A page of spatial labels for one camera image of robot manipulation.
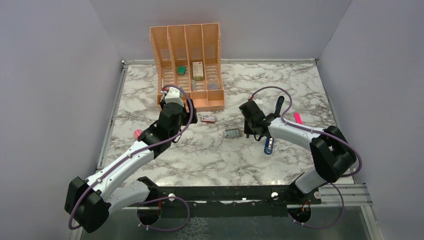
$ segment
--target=red and white box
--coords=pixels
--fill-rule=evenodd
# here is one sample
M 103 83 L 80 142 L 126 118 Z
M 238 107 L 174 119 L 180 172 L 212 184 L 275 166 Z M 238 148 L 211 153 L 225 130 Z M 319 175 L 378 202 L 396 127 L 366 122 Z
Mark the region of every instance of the red and white box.
M 215 123 L 215 115 L 202 115 L 201 121 L 203 123 Z

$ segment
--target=green object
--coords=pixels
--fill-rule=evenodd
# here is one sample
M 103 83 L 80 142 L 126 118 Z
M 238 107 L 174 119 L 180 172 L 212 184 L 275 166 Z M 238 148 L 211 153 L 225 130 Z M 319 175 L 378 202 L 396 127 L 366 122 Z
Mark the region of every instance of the green object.
M 178 75 L 185 75 L 186 71 L 187 71 L 187 67 L 185 66 L 179 66 L 178 69 L 176 70 Z

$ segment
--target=screw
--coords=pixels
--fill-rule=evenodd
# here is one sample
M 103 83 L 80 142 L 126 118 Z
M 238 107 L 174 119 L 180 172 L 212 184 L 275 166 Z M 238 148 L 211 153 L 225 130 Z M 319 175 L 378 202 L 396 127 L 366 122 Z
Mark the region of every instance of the screw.
M 314 192 L 314 193 L 313 193 L 313 196 L 314 196 L 316 199 L 321 199 L 321 197 L 322 197 L 322 195 L 321 195 L 321 193 L 320 193 L 319 191 Z
M 175 194 L 173 194 L 173 193 L 170 193 L 169 195 L 168 195 L 168 197 L 170 197 L 170 201 L 171 202 L 173 202 L 174 200 L 175 200 Z
M 271 198 L 274 199 L 274 200 L 277 200 L 278 199 L 278 193 L 275 192 L 275 191 L 273 193 L 271 193 Z

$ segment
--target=pink object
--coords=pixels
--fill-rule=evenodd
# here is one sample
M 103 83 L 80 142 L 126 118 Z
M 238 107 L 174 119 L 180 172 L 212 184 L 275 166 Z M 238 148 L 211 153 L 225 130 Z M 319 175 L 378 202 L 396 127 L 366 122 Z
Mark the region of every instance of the pink object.
M 138 139 L 139 138 L 139 136 L 142 134 L 142 130 L 140 130 L 140 129 L 137 129 L 137 130 L 135 130 L 134 131 L 134 138 L 135 139 Z
M 294 120 L 296 120 L 297 124 L 304 124 L 304 122 L 302 121 L 301 115 L 298 112 L 294 113 Z

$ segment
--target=orange desk organizer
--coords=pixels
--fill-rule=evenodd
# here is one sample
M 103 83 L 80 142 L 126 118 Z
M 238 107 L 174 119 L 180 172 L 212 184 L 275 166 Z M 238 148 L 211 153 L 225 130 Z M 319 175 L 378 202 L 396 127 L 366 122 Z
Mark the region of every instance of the orange desk organizer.
M 193 99 L 198 112 L 224 110 L 224 88 L 221 77 L 221 33 L 218 23 L 154 26 L 150 44 L 157 70 L 157 106 L 160 108 L 162 86 L 180 86 Z M 192 89 L 193 62 L 203 62 L 204 80 Z M 186 67 L 184 75 L 177 68 Z M 218 89 L 208 90 L 214 82 Z

